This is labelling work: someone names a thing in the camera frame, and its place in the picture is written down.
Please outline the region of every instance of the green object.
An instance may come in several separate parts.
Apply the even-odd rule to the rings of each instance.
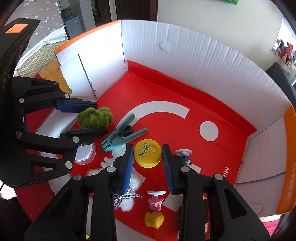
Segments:
[[[89,107],[80,112],[77,118],[80,128],[108,127],[113,122],[113,115],[107,107],[98,110]]]
[[[234,5],[237,5],[237,3],[239,2],[239,0],[221,0],[221,1],[229,2],[229,3],[232,3]]]

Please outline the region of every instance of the teal plastic clip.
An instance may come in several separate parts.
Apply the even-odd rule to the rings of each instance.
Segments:
[[[109,136],[107,136],[107,138],[101,143],[105,152],[115,150],[116,148],[121,147],[122,145],[135,140],[148,132],[147,128],[143,128],[127,137],[120,136],[135,117],[135,114],[130,114]]]

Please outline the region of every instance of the door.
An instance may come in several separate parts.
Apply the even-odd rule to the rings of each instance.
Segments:
[[[157,0],[115,0],[117,19],[157,21]]]

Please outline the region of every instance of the pink stuffed toy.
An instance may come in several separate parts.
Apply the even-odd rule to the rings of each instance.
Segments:
[[[294,50],[293,50],[293,45],[292,44],[289,44],[287,43],[288,46],[287,47],[284,47],[283,50],[279,50],[277,52],[278,56],[282,59],[282,61],[284,63],[287,62],[287,59],[292,59],[294,57]]]

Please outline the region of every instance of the white suction cup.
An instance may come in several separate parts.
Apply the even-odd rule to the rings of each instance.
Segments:
[[[95,155],[96,155],[95,143],[92,143],[91,145],[80,146],[77,148],[75,163],[80,165],[88,164],[94,159]]]
[[[191,154],[192,154],[192,150],[189,150],[189,149],[176,150],[176,155],[179,156],[179,157],[189,156]]]
[[[166,193],[166,191],[147,191],[151,196],[160,196]]]

